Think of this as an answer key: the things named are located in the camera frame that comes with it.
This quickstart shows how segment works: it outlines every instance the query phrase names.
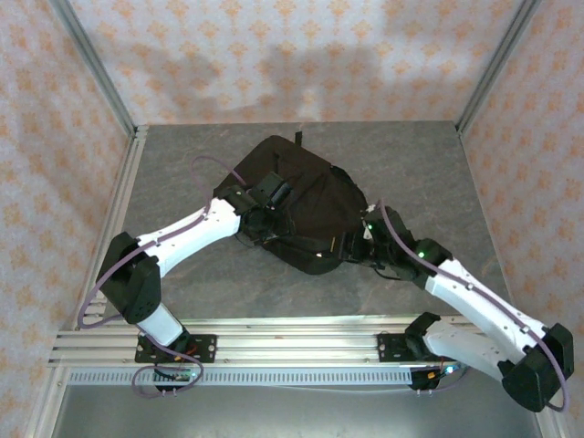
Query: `metal corner post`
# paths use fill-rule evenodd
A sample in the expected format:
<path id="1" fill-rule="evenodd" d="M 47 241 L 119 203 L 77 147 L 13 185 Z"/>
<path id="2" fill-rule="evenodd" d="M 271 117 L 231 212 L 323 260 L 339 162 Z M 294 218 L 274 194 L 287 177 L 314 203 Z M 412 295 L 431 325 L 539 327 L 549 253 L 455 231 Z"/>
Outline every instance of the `metal corner post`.
<path id="1" fill-rule="evenodd" d="M 499 73 L 503 70 L 519 38 L 527 28 L 531 17 L 536 12 L 540 3 L 541 0 L 524 0 L 517 9 L 515 17 L 499 43 L 476 89 L 474 89 L 473 95 L 466 104 L 466 107 L 464 107 L 463 114 L 456 123 L 456 130 L 459 135 L 464 136 L 468 132 L 476 114 L 481 109 Z"/>
<path id="2" fill-rule="evenodd" d="M 116 87 L 111 81 L 111 78 L 103 66 L 103 63 L 99 59 L 95 48 L 91 44 L 88 34 L 85 32 L 83 26 L 79 22 L 79 19 L 73 10 L 73 6 L 68 0 L 48 1 L 55 9 L 55 12 L 71 35 L 71 38 L 73 38 L 75 46 L 89 67 L 89 70 L 91 70 L 93 77 L 95 80 L 97 80 L 99 87 L 111 105 L 111 109 L 116 115 L 121 127 L 129 136 L 133 135 L 136 126 L 131 119 L 130 113 L 124 105 L 124 102 L 116 90 Z"/>
<path id="3" fill-rule="evenodd" d="M 134 180 L 136 179 L 136 173 L 138 171 L 147 135 L 148 125 L 142 125 L 137 128 L 136 134 L 129 138 L 126 154 L 120 164 L 120 170 L 118 171 L 113 194 L 109 200 L 106 220 L 104 221 L 99 234 L 96 251 L 89 262 L 89 271 L 86 275 L 83 288 L 81 289 L 81 300 L 76 307 L 75 317 L 70 321 L 69 326 L 71 329 L 74 329 L 77 326 L 77 314 L 81 308 L 81 303 L 86 299 L 87 293 L 95 285 L 99 268 L 103 262 L 103 257 L 108 250 L 110 240 L 114 235 L 121 231 L 123 226 L 126 209 L 128 208 L 128 202 L 130 201 L 131 190 L 134 186 Z M 105 305 L 106 298 L 99 292 L 91 301 L 83 320 L 87 324 L 92 324 L 102 320 Z"/>

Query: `aluminum frame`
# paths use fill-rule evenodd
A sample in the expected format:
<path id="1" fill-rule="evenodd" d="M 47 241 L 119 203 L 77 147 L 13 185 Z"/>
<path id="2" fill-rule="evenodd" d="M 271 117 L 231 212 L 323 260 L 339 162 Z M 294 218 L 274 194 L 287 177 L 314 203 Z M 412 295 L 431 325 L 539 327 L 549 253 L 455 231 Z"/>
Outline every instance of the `aluminum frame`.
<path id="1" fill-rule="evenodd" d="M 112 195 L 108 218 L 101 231 L 98 251 L 91 262 L 84 285 L 84 295 L 97 277 L 106 243 L 121 230 L 130 194 L 144 148 L 148 127 L 139 127 Z M 105 297 L 99 294 L 92 301 L 84 318 L 87 323 L 101 320 Z M 193 319 L 182 323 L 192 333 L 219 335 L 216 363 L 210 369 L 272 369 L 294 365 L 299 370 L 377 370 L 381 364 L 377 355 L 375 335 L 382 331 L 403 333 L 416 316 L 349 316 L 320 318 L 239 318 Z M 443 317 L 458 328 L 478 332 L 478 328 L 461 316 Z M 71 371 L 100 368 L 107 370 L 135 369 L 133 361 L 138 330 L 123 321 L 111 322 L 102 328 L 60 331 L 48 363 L 49 373 L 36 401 L 26 437 L 51 436 L 60 411 Z M 408 362 L 392 363 L 388 369 L 410 368 Z M 568 419 L 545 410 L 536 415 L 544 438 L 569 438 L 573 433 Z"/>
<path id="2" fill-rule="evenodd" d="M 128 135 L 133 135 L 136 126 L 131 119 L 131 115 L 121 99 L 116 86 L 108 75 L 107 70 L 103 66 L 95 48 L 89 40 L 88 34 L 83 29 L 79 22 L 77 14 L 73 6 L 68 0 L 48 0 L 55 9 L 55 12 L 61 19 L 63 26 L 67 29 L 73 42 L 77 46 L 79 54 L 83 57 L 86 65 L 93 74 L 93 77 L 98 82 L 99 87 L 103 91 L 108 100 L 111 109 L 113 110 L 121 127 Z"/>
<path id="3" fill-rule="evenodd" d="M 474 89 L 473 95 L 464 107 L 460 119 L 456 123 L 456 130 L 460 136 L 466 135 L 469 131 L 476 114 L 481 109 L 489 91 L 494 86 L 496 79 L 503 70 L 523 32 L 531 22 L 531 17 L 536 12 L 540 3 L 541 0 L 524 0 L 517 9 L 516 15 L 511 21 L 499 46 L 496 48 L 483 76 L 478 81 L 476 89 Z"/>

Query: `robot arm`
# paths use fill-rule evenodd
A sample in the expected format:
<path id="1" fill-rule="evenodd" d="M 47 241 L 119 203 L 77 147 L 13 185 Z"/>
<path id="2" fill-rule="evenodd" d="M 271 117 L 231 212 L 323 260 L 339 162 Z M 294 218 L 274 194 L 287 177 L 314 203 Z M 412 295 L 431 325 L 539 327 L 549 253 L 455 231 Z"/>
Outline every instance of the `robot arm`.
<path id="1" fill-rule="evenodd" d="M 238 186 L 225 189 L 211 201 L 207 213 L 201 209 L 137 239 L 126 233 L 116 236 L 100 274 L 136 246 L 158 242 L 163 235 L 174 233 L 204 215 L 197 226 L 136 256 L 104 284 L 102 292 L 127 322 L 137 325 L 165 347 L 186 351 L 189 334 L 161 303 L 161 278 L 185 258 L 239 231 L 260 242 L 291 234 L 293 225 L 278 208 L 289 192 L 290 187 L 270 173 L 257 187 L 248 191 Z M 405 332 L 408 348 L 418 360 L 432 355 L 459 360 L 502 381 L 506 391 L 524 407 L 541 411 L 558 390 L 559 381 L 548 358 L 528 333 L 531 331 L 546 342 L 567 378 L 573 372 L 574 361 L 569 331 L 559 324 L 546 328 L 540 321 L 513 308 L 471 276 L 441 245 L 431 239 L 414 240 L 396 212 L 386 207 L 385 213 L 391 218 L 391 225 L 401 242 L 418 257 L 438 266 L 438 273 L 424 267 L 400 248 L 383 222 L 379 209 L 370 208 L 363 217 L 362 229 L 339 239 L 333 253 L 352 263 L 391 268 L 402 279 L 412 281 L 451 305 L 485 333 L 485 336 L 475 335 L 441 321 L 438 316 L 424 313 Z M 468 286 L 454 281 L 452 276 L 463 278 Z M 478 294 L 476 287 L 492 299 Z M 516 315 L 522 325 L 517 325 L 493 300 L 499 307 Z"/>

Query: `patterned wallpaper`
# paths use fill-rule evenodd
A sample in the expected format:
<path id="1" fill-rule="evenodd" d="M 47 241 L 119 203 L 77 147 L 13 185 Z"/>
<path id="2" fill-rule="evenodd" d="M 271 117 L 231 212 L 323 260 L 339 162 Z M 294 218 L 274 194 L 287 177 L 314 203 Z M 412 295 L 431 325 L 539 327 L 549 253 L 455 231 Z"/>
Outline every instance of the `patterned wallpaper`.
<path id="1" fill-rule="evenodd" d="M 456 120 L 519 0 L 72 0 L 137 124 Z"/>
<path id="2" fill-rule="evenodd" d="M 23 436 L 127 138 L 46 0 L 0 7 L 0 436 Z"/>
<path id="3" fill-rule="evenodd" d="M 517 304 L 576 338 L 584 431 L 584 8 L 542 2 L 464 140 Z"/>

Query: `black backpack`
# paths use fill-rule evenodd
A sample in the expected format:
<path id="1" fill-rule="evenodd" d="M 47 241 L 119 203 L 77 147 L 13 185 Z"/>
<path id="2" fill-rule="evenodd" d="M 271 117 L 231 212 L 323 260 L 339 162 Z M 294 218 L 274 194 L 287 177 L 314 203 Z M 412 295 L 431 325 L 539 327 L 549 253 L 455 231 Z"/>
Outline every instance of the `black backpack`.
<path id="1" fill-rule="evenodd" d="M 282 208 L 287 209 L 295 232 L 265 242 L 262 247 L 293 267 L 318 275 L 342 263 L 332 254 L 335 240 L 360 229 L 368 205 L 344 170 L 304 149 L 300 139 L 301 133 L 297 133 L 296 142 L 273 135 L 249 152 L 235 170 L 250 186 L 270 172 L 290 184 L 293 192 Z M 214 189 L 214 196 L 236 184 L 236 178 L 228 175 Z"/>

